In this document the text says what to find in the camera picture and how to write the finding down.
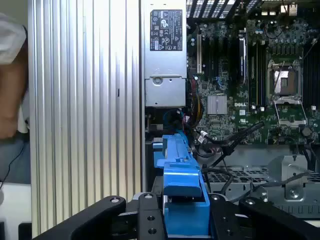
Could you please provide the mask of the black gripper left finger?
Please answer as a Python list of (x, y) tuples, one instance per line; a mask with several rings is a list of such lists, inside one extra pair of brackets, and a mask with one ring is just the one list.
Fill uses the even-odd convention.
[(163, 240), (165, 224), (157, 196), (142, 193), (127, 211), (123, 197), (103, 198), (51, 229), (37, 240)]

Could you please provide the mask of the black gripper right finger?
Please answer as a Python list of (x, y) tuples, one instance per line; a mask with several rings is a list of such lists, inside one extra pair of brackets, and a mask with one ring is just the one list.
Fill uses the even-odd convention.
[(214, 240), (318, 240), (320, 229), (272, 204), (245, 197), (238, 204), (210, 197)]

